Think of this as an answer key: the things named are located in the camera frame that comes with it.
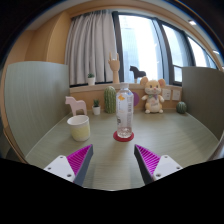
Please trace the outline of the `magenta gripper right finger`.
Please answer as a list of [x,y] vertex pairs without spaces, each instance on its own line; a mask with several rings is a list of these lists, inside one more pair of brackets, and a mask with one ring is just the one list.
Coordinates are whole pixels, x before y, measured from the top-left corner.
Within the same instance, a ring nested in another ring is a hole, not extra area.
[[140,145],[134,146],[134,155],[145,184],[152,183],[182,169],[170,156],[159,156]]

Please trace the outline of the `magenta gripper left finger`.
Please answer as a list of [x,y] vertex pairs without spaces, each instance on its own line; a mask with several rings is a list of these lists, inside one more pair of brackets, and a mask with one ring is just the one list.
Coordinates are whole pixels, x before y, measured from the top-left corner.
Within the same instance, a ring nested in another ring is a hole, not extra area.
[[44,170],[82,186],[92,156],[93,145],[90,144],[69,156],[59,155]]

